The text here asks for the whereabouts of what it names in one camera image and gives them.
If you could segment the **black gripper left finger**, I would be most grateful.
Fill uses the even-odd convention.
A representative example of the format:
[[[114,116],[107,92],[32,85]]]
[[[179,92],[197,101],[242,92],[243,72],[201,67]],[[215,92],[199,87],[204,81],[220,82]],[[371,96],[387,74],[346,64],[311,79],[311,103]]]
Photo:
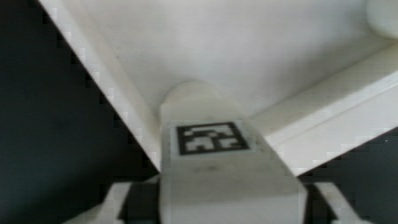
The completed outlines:
[[[115,183],[99,205],[64,224],[160,224],[158,184]]]

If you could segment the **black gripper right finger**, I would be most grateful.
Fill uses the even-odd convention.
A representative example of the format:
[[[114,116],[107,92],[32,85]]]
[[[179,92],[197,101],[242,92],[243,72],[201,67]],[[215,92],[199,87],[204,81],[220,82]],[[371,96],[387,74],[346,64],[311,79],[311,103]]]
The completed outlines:
[[[361,218],[336,184],[332,182],[314,182],[311,187],[334,214],[330,224],[373,224],[370,220]]]

